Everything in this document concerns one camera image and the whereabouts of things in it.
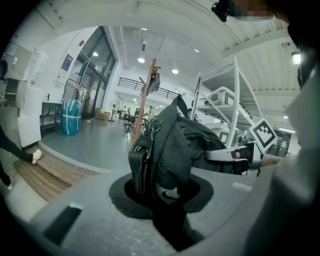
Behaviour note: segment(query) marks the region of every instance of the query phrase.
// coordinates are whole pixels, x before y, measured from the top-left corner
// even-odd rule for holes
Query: white sneaker
[[[8,190],[12,190],[13,188],[14,188],[14,186],[12,185],[12,178],[11,178],[11,176],[9,176],[10,177],[10,185],[8,186]]]
[[[34,153],[33,153],[33,159],[32,159],[32,163],[35,165],[37,160],[41,157],[41,150],[37,149]]]

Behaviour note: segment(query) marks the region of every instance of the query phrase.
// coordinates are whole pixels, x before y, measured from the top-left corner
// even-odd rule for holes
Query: coat rack
[[[144,114],[145,103],[146,103],[146,99],[147,99],[147,92],[148,92],[149,87],[150,87],[151,78],[157,73],[157,71],[159,69],[161,69],[161,67],[156,66],[156,62],[157,62],[157,59],[154,58],[153,61],[152,61],[151,67],[150,67],[150,71],[149,71],[149,75],[148,75],[148,78],[146,80],[146,83],[144,82],[144,80],[141,77],[139,77],[141,82],[145,85],[144,86],[145,89],[144,89],[144,92],[143,92],[143,95],[142,95],[142,101],[141,101],[141,105],[140,105],[139,116],[138,116],[138,120],[137,120],[136,126],[135,126],[134,139],[133,139],[134,143],[137,141],[137,139],[138,139],[138,137],[140,135],[141,120],[142,120],[142,117],[143,117],[143,114]]]

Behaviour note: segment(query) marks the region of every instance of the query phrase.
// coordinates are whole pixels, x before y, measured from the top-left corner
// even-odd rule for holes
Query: wooden floor
[[[37,149],[41,150],[42,155],[36,164],[18,160],[14,166],[30,187],[47,202],[81,180],[99,174],[67,163],[38,145],[26,151],[33,153]]]

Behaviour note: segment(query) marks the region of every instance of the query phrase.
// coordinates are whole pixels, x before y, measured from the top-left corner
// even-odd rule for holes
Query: cardboard box
[[[113,113],[113,117],[112,117],[113,121],[119,120],[119,113]]]
[[[95,113],[95,118],[96,119],[102,119],[102,120],[109,120],[109,115],[110,113],[109,112],[97,112]]]

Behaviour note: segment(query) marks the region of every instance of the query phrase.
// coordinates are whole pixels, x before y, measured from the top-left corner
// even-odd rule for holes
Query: window
[[[82,62],[80,60],[76,59],[74,62],[73,68],[72,68],[72,73],[79,76],[82,65],[83,65]]]
[[[105,30],[104,30],[104,28],[103,28],[102,26],[99,26],[99,27],[94,31],[94,33],[95,33],[98,37],[100,37],[102,34],[105,34]]]
[[[107,41],[105,38],[102,38],[90,57],[91,62],[94,64],[95,70],[97,70],[99,73],[102,72],[110,53],[111,49]]]
[[[96,108],[102,108],[102,103],[104,101],[104,95],[105,95],[105,90],[102,90],[100,88],[99,92],[98,92],[98,95],[96,97],[96,103],[95,103],[95,107]]]
[[[104,76],[107,80],[108,80],[109,77],[110,77],[111,71],[112,71],[113,66],[114,66],[114,62],[115,62],[115,57],[112,56],[111,59],[108,61],[107,65],[106,65],[106,68],[105,68],[105,71],[104,71],[103,76]]]
[[[88,56],[91,52],[91,49],[95,46],[97,40],[99,39],[99,35],[96,32],[90,36],[90,38],[86,41],[82,51]]]

